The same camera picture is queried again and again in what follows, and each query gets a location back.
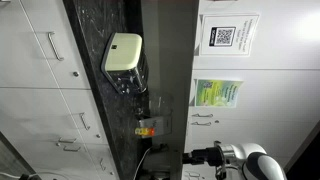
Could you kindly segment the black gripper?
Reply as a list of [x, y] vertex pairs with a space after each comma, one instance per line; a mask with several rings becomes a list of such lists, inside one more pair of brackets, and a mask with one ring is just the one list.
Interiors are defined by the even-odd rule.
[[191, 165], [207, 163], [209, 166], [221, 166], [223, 164], [223, 155], [218, 147], [195, 149], [189, 153], [182, 154], [182, 163]]

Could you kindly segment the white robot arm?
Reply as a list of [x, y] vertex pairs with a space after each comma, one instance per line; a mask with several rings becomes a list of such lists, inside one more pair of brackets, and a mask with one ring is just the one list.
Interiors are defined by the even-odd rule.
[[183, 165], [208, 164], [214, 168], [215, 180], [229, 180], [228, 169], [235, 170], [239, 180], [288, 180], [282, 166], [256, 143], [223, 144], [194, 149], [182, 154]]

